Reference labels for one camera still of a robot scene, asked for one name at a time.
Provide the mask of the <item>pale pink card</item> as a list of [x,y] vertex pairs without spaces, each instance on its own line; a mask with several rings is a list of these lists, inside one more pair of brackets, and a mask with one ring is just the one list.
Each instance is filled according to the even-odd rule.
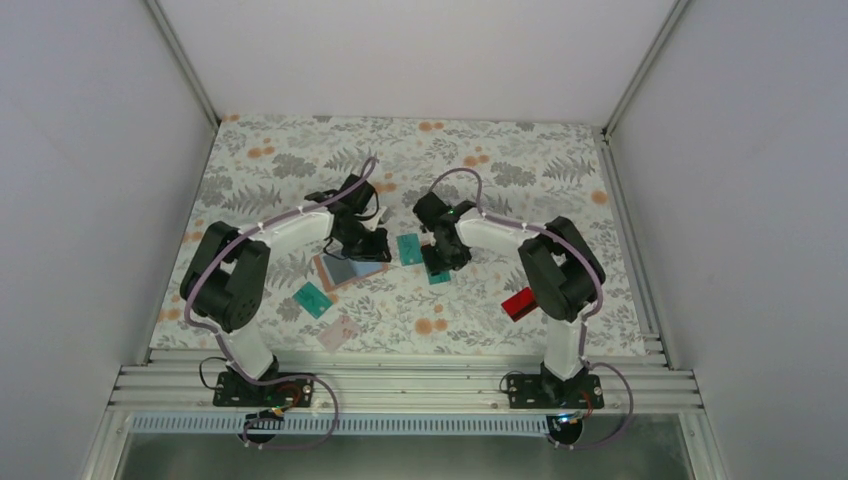
[[327,352],[336,352],[347,341],[354,339],[361,327],[348,315],[341,315],[332,324],[319,333],[317,339]]

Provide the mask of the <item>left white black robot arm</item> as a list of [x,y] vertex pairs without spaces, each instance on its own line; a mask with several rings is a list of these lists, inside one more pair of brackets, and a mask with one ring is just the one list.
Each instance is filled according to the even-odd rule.
[[351,174],[341,189],[305,199],[306,205],[252,226],[211,224],[180,284],[186,321],[215,336],[229,369],[240,377],[239,392],[255,405],[270,402],[278,391],[277,359],[253,322],[273,246],[336,241],[344,260],[391,259],[388,232],[380,224],[385,209],[364,176]]

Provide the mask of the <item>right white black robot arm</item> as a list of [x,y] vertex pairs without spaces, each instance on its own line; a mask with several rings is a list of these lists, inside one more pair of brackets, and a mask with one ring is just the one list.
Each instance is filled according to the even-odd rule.
[[544,399],[565,407],[580,393],[578,377],[588,369],[588,318],[600,311],[606,274],[574,223],[557,217],[533,225],[482,211],[463,201],[451,206],[429,192],[413,207],[422,229],[432,235],[421,248],[430,273],[458,271],[482,248],[515,253],[533,301],[548,317],[547,345],[540,367]]

